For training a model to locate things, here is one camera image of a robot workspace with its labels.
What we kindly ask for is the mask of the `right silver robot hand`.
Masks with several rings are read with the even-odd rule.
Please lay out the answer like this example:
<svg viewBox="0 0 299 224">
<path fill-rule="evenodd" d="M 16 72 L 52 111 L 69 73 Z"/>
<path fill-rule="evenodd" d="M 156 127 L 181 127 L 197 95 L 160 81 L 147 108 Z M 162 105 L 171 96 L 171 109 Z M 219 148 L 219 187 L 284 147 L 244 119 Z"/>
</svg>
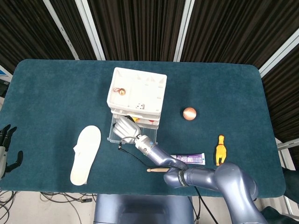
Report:
<svg viewBox="0 0 299 224">
<path fill-rule="evenodd" d="M 121 115 L 114 124 L 113 133 L 120 137 L 121 141 L 134 144 L 142 131 L 130 116 Z"/>
</svg>

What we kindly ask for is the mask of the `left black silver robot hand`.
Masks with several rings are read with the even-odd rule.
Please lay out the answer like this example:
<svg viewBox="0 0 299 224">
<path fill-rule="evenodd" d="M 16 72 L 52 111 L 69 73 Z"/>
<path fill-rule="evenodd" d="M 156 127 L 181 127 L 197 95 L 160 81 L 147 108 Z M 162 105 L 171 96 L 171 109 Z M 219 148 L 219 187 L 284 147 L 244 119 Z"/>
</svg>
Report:
<svg viewBox="0 0 299 224">
<path fill-rule="evenodd" d="M 2 180 L 6 173 L 10 173 L 12 170 L 18 168 L 23 162 L 23 151 L 19 151 L 17 160 L 11 165 L 7 164 L 7 154 L 11 143 L 13 133 L 17 130 L 17 127 L 11 128 L 8 124 L 0 131 L 0 179 Z"/>
</svg>

